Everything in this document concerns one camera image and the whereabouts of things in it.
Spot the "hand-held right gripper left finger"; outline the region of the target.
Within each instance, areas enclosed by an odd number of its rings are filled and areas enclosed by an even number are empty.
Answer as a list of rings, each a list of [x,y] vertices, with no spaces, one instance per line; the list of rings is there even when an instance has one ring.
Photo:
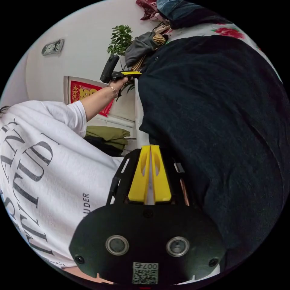
[[[150,145],[141,148],[128,199],[130,202],[146,202],[150,173]]]

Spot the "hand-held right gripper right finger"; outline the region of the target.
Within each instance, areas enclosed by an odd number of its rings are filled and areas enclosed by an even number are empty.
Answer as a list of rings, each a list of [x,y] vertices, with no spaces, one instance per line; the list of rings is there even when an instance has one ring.
[[[152,182],[155,202],[170,202],[171,191],[159,146],[150,145],[152,161]]]

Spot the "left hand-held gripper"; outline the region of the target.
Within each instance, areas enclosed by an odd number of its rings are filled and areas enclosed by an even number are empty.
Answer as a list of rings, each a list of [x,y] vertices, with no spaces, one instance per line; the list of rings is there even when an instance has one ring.
[[[110,81],[115,81],[124,77],[132,77],[132,76],[140,76],[142,73],[139,71],[119,71],[119,72],[112,72],[111,74],[111,80]]]

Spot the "person's left hand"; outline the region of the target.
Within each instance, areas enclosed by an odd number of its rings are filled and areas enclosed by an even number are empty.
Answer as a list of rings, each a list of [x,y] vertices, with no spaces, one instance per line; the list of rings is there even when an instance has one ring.
[[[119,92],[119,90],[122,89],[122,87],[131,80],[132,77],[124,77],[115,81],[110,81],[108,86],[111,87],[116,93]]]

